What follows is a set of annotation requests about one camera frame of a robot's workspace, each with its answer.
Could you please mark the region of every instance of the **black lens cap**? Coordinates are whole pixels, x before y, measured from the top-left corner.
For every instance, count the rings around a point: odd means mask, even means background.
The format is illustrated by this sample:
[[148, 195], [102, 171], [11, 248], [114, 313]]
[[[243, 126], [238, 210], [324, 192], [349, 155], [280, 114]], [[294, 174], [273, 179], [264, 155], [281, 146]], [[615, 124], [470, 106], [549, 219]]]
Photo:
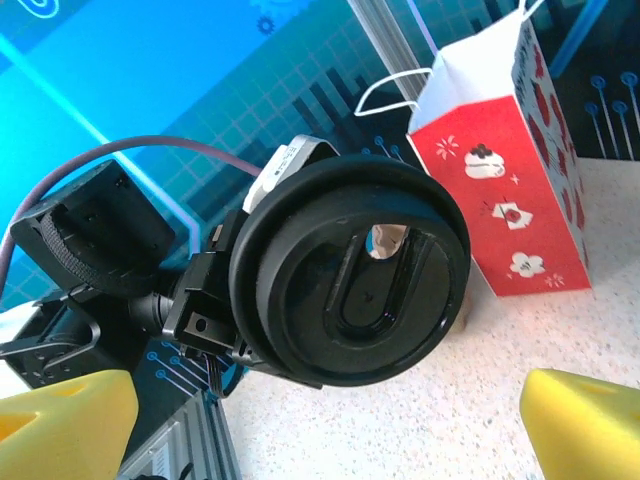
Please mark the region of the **black lens cap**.
[[[374, 225], [406, 225], [390, 258]], [[293, 175], [252, 213], [231, 259], [240, 333], [274, 367], [309, 382], [375, 383], [410, 368], [458, 313], [469, 240], [447, 192], [423, 172], [371, 156]]]

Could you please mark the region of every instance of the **white countertop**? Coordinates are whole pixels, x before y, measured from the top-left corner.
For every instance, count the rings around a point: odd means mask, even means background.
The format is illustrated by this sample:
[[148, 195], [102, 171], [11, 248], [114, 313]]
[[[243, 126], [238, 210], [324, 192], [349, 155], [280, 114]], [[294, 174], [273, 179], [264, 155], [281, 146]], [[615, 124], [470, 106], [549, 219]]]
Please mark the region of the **white countertop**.
[[244, 478], [542, 480], [518, 412], [527, 372], [640, 388], [640, 165], [581, 172], [593, 291], [499, 300], [474, 272], [466, 330], [399, 377], [316, 391], [250, 373], [224, 401]]

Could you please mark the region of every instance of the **paper bag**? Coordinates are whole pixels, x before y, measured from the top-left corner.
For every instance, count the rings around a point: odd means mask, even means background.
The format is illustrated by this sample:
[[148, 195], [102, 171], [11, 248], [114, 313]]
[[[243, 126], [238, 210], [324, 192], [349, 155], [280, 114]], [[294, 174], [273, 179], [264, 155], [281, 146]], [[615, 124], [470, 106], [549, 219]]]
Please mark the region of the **paper bag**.
[[567, 125], [523, 10], [443, 48], [407, 138], [460, 206], [499, 296], [589, 288], [583, 185]]

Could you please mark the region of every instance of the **bag handle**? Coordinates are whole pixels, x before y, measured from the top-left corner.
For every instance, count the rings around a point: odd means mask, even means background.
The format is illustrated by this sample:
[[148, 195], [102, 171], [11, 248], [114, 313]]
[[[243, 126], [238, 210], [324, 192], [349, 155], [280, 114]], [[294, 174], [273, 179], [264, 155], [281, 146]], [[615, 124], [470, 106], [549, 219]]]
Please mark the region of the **bag handle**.
[[527, 0], [520, 0], [520, 3], [518, 4], [518, 10], [522, 11], [522, 23], [529, 20], [529, 18], [531, 18], [531, 15], [536, 13], [536, 10], [540, 8], [540, 5], [542, 5], [544, 2], [545, 0], [537, 0], [536, 3], [534, 3], [531, 8], [527, 10]]
[[371, 93], [373, 93], [373, 91], [379, 86], [384, 85], [385, 83], [388, 83], [392, 80], [395, 80], [396, 78], [409, 77], [411, 75], [418, 75], [418, 74], [432, 73], [432, 72], [433, 70], [431, 70], [430, 68], [426, 68], [426, 67], [416, 68], [413, 70], [406, 70], [404, 72], [397, 72], [381, 80], [378, 80], [377, 82], [373, 83], [369, 88], [367, 88], [365, 92], [362, 94], [362, 97], [360, 97], [360, 101], [358, 102], [358, 105], [356, 106], [356, 109], [353, 112], [353, 114], [356, 117], [366, 117], [367, 115], [375, 115], [376, 113], [388, 112], [389, 110], [395, 110], [396, 108], [402, 108], [402, 107], [413, 108], [415, 106], [419, 109], [420, 106], [418, 105], [418, 102], [414, 100], [406, 100], [404, 102], [393, 103], [385, 107], [372, 108], [370, 110], [362, 111], [362, 107], [364, 107], [364, 102], [367, 101]]

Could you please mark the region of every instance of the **yellow foam block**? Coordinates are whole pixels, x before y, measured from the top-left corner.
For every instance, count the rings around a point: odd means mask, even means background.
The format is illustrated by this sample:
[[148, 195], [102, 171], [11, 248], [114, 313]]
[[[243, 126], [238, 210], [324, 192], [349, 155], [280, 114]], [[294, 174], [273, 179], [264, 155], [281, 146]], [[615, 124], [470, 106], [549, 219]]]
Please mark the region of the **yellow foam block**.
[[640, 479], [640, 390], [533, 370], [520, 413], [546, 480]]
[[1, 400], [0, 479], [113, 480], [137, 415], [116, 370]]

